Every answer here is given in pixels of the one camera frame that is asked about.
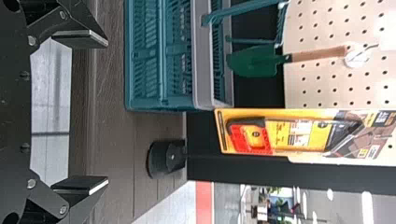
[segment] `shopping cart wheel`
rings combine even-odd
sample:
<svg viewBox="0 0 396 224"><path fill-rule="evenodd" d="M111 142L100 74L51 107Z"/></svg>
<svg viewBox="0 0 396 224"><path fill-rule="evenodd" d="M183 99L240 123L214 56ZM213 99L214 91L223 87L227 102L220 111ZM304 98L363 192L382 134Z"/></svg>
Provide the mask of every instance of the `shopping cart wheel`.
<svg viewBox="0 0 396 224"><path fill-rule="evenodd" d="M159 179L186 165L184 140L158 141L151 144L147 157L148 175Z"/></svg>

